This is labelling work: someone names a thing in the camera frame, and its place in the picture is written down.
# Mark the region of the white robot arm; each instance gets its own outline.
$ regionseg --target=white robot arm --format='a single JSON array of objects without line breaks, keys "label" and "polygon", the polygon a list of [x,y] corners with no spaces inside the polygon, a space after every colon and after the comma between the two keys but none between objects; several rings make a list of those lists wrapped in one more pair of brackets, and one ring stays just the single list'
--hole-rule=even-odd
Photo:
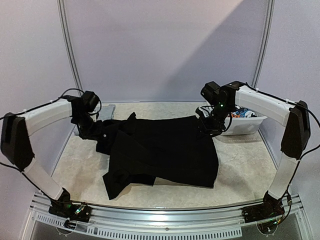
[{"label": "white robot arm", "polygon": [[[298,105],[293,105],[288,100],[283,102],[237,81],[222,87],[215,82],[207,83],[201,95],[214,106],[210,118],[201,115],[199,118],[205,130],[213,136],[223,132],[225,119],[234,111],[235,105],[263,114],[286,127],[281,144],[280,166],[264,196],[264,203],[261,206],[263,213],[252,216],[250,209],[244,210],[247,213],[245,215],[248,215],[245,218],[247,222],[268,218],[270,211],[277,215],[283,214],[284,209],[279,202],[288,190],[298,160],[310,137],[309,115],[305,111],[307,105],[302,101]],[[69,117],[72,117],[71,122],[77,125],[81,130],[80,136],[85,139],[99,140],[103,127],[101,121],[94,122],[89,114],[100,101],[93,92],[86,91],[81,97],[66,98],[67,100],[61,99],[19,116],[8,113],[2,127],[0,146],[2,153],[51,199],[51,213],[61,217],[74,216],[78,207],[66,210],[66,203],[69,205],[72,203],[70,194],[59,186],[34,158],[29,137],[36,131]],[[76,220],[88,221],[90,211],[90,207],[86,206],[84,213],[88,213],[87,218],[79,215]]]}]

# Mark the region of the gray wall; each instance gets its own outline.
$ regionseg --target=gray wall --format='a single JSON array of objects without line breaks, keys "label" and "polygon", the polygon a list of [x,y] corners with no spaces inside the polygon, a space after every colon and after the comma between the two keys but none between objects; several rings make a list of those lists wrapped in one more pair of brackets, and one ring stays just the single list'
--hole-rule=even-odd
[{"label": "gray wall", "polygon": [[[0,1],[0,66],[0,116],[46,103],[74,87],[56,1]],[[69,121],[32,136],[33,151],[49,173],[71,131]],[[9,163],[2,154],[0,161]],[[19,239],[35,190],[19,172],[0,166],[0,239]]]},{"label": "gray wall", "polygon": [[104,102],[203,101],[205,83],[251,82],[267,0],[66,0],[84,89]]},{"label": "gray wall", "polygon": [[[320,2],[318,0],[275,1],[270,38],[258,87],[262,91],[304,100],[320,118]],[[311,138],[307,149],[320,142],[320,131],[311,118]],[[280,156],[284,128],[272,120],[262,125],[263,135],[273,154]],[[300,164],[293,182],[305,208],[315,239],[320,228],[319,150],[308,154]]]}]

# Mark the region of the table surface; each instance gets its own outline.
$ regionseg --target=table surface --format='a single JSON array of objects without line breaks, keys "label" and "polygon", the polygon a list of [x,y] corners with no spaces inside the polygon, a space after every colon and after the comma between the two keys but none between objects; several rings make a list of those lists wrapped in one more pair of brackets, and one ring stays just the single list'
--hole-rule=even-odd
[{"label": "table surface", "polygon": [[[132,112],[139,119],[171,119],[195,115],[201,102],[116,103],[114,119]],[[109,156],[96,152],[96,142],[72,135],[53,173],[53,179],[69,191],[71,199],[133,208],[216,207],[263,198],[276,168],[258,132],[217,136],[213,142],[219,159],[214,188],[184,185],[157,178],[154,186],[130,184],[109,200],[102,176]]]}]

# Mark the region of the wire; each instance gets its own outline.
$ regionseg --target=wire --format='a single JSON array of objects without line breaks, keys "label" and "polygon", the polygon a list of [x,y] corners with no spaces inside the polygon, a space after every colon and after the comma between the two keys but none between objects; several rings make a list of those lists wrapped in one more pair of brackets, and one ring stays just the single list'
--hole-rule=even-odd
[{"label": "wire", "polygon": [[70,231],[70,232],[68,232],[68,233],[60,232],[60,231],[58,230],[58,228],[57,228],[57,225],[55,226],[55,229],[57,230],[57,232],[59,233],[59,235],[64,235],[65,237],[67,237],[68,235],[72,234],[72,233],[75,231],[75,229],[77,228],[77,225],[78,225],[78,221],[76,221],[74,228],[73,228],[73,225],[74,225],[74,223],[70,222],[69,220],[66,220],[66,221],[64,222],[63,227],[66,228],[66,229],[72,230],[72,231]]},{"label": "wire", "polygon": [[[302,109],[306,110],[308,113],[311,114],[311,116],[312,116],[313,119],[316,121],[316,123],[317,123],[317,125],[318,125],[318,127],[319,127],[319,129],[320,129],[320,122],[319,122],[318,118],[316,117],[316,115],[315,115],[310,109],[302,106],[301,104],[299,104],[299,103],[297,103],[297,102],[287,101],[287,100],[282,99],[281,97],[274,96],[274,95],[272,95],[272,94],[269,94],[269,93],[266,93],[266,92],[257,90],[257,89],[255,89],[254,87],[250,86],[247,82],[245,83],[245,85],[246,85],[248,88],[250,88],[251,90],[256,91],[257,93],[266,95],[266,96],[268,96],[268,97],[277,99],[277,100],[282,101],[282,102],[284,102],[284,103],[288,103],[288,104],[290,104],[290,105],[294,105],[294,106],[297,106],[297,107],[299,107],[299,108],[302,108]],[[319,145],[317,145],[316,147],[314,147],[314,148],[306,151],[305,153],[303,153],[303,154],[301,155],[301,157],[299,158],[299,160],[301,160],[305,155],[307,155],[307,154],[309,154],[309,153],[317,150],[318,148],[320,148],[320,143],[319,143]]]},{"label": "wire", "polygon": [[210,107],[210,106],[201,106],[200,108],[205,110],[208,113],[208,116],[210,116],[210,112],[206,109],[206,107]]},{"label": "wire", "polygon": [[[320,129],[320,122],[319,122],[318,118],[316,117],[316,115],[315,115],[310,109],[302,106],[302,105],[299,104],[298,102],[287,101],[287,100],[282,99],[281,97],[274,96],[274,95],[272,95],[272,94],[269,94],[269,93],[266,93],[266,92],[257,90],[257,89],[255,89],[254,87],[250,86],[247,82],[245,83],[245,85],[246,85],[248,88],[250,88],[251,90],[256,91],[257,93],[266,95],[266,96],[268,96],[268,97],[277,99],[277,100],[282,101],[282,102],[284,102],[284,103],[288,103],[288,104],[290,104],[290,105],[293,105],[293,106],[296,106],[296,107],[299,107],[299,108],[302,108],[302,109],[306,110],[306,111],[313,117],[313,119],[315,120],[315,122],[317,123],[317,125],[318,125],[318,127],[319,127],[319,129]],[[319,143],[319,145],[317,145],[316,147],[314,147],[314,148],[312,148],[312,149],[304,152],[304,153],[299,157],[298,160],[302,160],[302,158],[303,158],[304,156],[306,156],[307,154],[309,154],[309,153],[317,150],[318,148],[320,148],[320,143]],[[288,197],[291,199],[291,196],[290,196],[288,190],[289,190],[289,186],[290,186],[291,182],[293,181],[293,179],[294,179],[294,177],[295,177],[295,175],[296,175],[296,173],[297,173],[297,170],[298,170],[298,167],[299,167],[299,165],[300,165],[300,162],[301,162],[301,161],[299,161],[299,162],[297,163],[297,165],[296,165],[296,167],[295,167],[295,170],[294,170],[294,172],[293,172],[293,175],[292,175],[292,177],[291,177],[291,179],[290,179],[290,182],[289,182],[289,184],[288,184],[288,186],[287,186],[287,188],[286,188],[286,191],[284,192],[284,194],[282,195],[282,197],[279,199],[279,203],[280,203],[280,201],[282,201],[282,199],[284,198],[284,196],[286,195],[286,193],[288,194]],[[289,214],[290,214],[291,208],[292,208],[292,205],[290,205],[287,215],[286,215],[285,217],[282,217],[282,218],[277,222],[277,225],[283,223],[283,221],[287,219],[287,217],[288,217]]]},{"label": "wire", "polygon": [[50,201],[54,202],[54,203],[59,203],[59,204],[71,204],[71,202],[67,202],[67,201],[58,201],[55,200],[53,198],[51,198],[50,196],[48,196],[45,192],[43,192],[40,187],[38,187],[34,182],[32,182],[25,174],[23,171],[21,171],[20,169],[17,169],[19,172],[22,173],[22,175],[25,177],[25,179],[27,179],[36,189],[38,189],[43,195],[45,195],[48,199],[50,199]]},{"label": "wire", "polygon": [[286,219],[287,219],[287,217],[289,216],[289,214],[290,214],[290,212],[291,212],[291,207],[292,207],[292,205],[290,205],[290,206],[289,206],[288,213],[285,215],[285,217],[284,217],[284,218],[281,218],[281,219],[277,222],[277,225],[280,225],[281,223],[283,223],[283,222],[284,222],[284,220],[286,220]]},{"label": "wire", "polygon": [[2,162],[0,162],[0,165],[5,166],[7,168],[15,169],[15,170],[18,170],[19,172],[21,172],[20,169],[15,166],[10,166],[10,165],[2,163]]},{"label": "wire", "polygon": [[83,93],[83,94],[85,93],[84,91],[82,91],[81,89],[78,89],[78,88],[69,88],[69,89],[65,90],[65,91],[60,95],[60,97],[58,97],[56,100],[53,100],[53,101],[50,101],[50,102],[41,104],[41,105],[39,105],[39,106],[32,107],[32,108],[30,108],[30,109],[28,109],[28,110],[26,110],[26,111],[14,113],[14,114],[11,114],[11,115],[2,116],[2,117],[0,117],[0,121],[3,120],[3,119],[5,119],[5,118],[8,118],[8,117],[19,116],[19,115],[22,115],[22,114],[26,114],[26,113],[29,113],[29,112],[31,112],[31,111],[33,111],[33,110],[36,110],[36,109],[45,107],[45,106],[50,105],[50,104],[53,104],[53,103],[59,101],[59,100],[66,94],[66,92],[71,91],[71,90],[76,90],[76,91],[79,91],[79,92],[81,92],[81,93]]},{"label": "wire", "polygon": [[93,112],[93,113],[88,113],[88,115],[90,115],[90,116],[97,115],[97,114],[101,111],[101,109],[102,109],[102,102],[101,102],[100,98],[99,98],[99,103],[100,103],[100,108],[99,108],[99,110],[96,111],[96,112]]},{"label": "wire", "polygon": [[229,125],[228,125],[228,127],[223,131],[224,133],[225,133],[226,131],[228,131],[228,129],[230,128],[231,123],[232,123],[232,114],[229,113],[229,116],[230,116]]}]

